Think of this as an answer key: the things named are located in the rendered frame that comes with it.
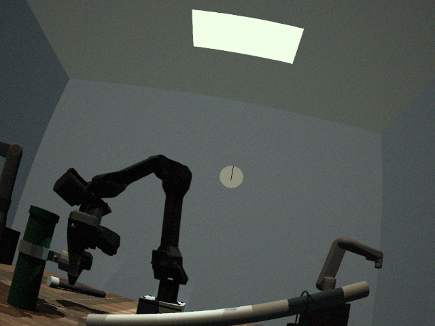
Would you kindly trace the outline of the dark green post with cap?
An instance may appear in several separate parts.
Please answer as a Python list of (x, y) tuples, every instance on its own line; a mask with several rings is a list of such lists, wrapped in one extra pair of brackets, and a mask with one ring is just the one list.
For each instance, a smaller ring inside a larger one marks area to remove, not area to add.
[[(49, 249), (59, 216), (31, 205), (23, 240)], [(23, 310), (35, 310), (46, 260), (19, 252), (7, 303)]]

